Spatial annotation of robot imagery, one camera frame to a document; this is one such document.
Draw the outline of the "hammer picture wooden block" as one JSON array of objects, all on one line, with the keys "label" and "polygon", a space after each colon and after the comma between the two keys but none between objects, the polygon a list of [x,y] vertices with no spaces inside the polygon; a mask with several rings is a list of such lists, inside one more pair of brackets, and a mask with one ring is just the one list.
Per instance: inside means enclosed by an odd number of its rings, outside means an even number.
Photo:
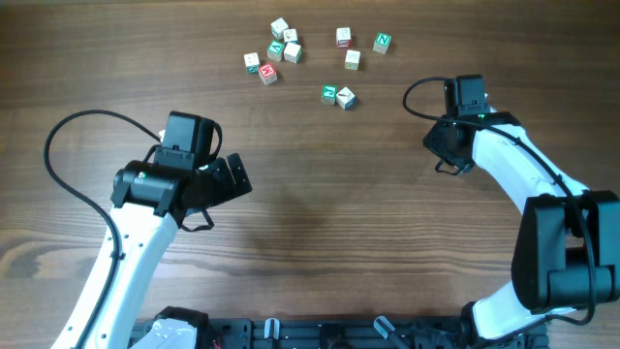
[{"label": "hammer picture wooden block", "polygon": [[343,87],[336,93],[336,103],[343,109],[349,110],[357,101],[357,96],[348,87]]}]

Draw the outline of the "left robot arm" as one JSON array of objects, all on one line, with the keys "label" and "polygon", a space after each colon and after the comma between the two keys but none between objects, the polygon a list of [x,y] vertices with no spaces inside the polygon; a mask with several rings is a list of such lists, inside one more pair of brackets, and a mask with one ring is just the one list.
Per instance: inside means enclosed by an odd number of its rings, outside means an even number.
[{"label": "left robot arm", "polygon": [[164,133],[141,160],[113,180],[112,208],[104,211],[60,179],[44,148],[52,179],[91,206],[108,229],[101,250],[56,348],[124,348],[148,285],[186,217],[251,192],[241,158],[222,158],[221,126],[198,115],[173,111]]}]

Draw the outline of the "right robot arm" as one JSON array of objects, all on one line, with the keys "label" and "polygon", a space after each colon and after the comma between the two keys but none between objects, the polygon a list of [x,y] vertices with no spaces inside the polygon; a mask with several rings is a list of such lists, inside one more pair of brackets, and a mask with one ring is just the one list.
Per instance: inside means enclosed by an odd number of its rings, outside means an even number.
[{"label": "right robot arm", "polygon": [[482,77],[442,80],[446,112],[423,140],[449,175],[487,171],[521,214],[510,281],[462,311],[458,344],[515,343],[550,320],[588,324],[619,299],[619,198],[570,178],[528,139],[521,123],[487,102]]}]

